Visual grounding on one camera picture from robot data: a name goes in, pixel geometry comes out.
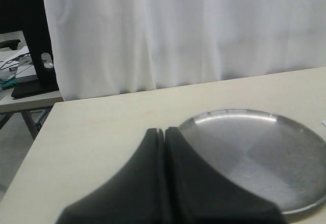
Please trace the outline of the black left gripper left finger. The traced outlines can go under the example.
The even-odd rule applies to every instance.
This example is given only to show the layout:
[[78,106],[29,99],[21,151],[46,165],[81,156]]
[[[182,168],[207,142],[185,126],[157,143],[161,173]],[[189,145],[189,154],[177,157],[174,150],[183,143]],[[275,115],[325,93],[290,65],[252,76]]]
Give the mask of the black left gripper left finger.
[[66,207],[57,223],[168,223],[162,130],[148,129],[126,165]]

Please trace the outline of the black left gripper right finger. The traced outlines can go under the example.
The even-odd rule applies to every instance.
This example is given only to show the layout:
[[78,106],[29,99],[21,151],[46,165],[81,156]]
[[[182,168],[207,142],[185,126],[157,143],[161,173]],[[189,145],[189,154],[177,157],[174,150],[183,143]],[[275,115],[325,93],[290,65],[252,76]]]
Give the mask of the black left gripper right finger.
[[176,223],[286,223],[274,203],[217,172],[176,127],[165,131],[165,167]]

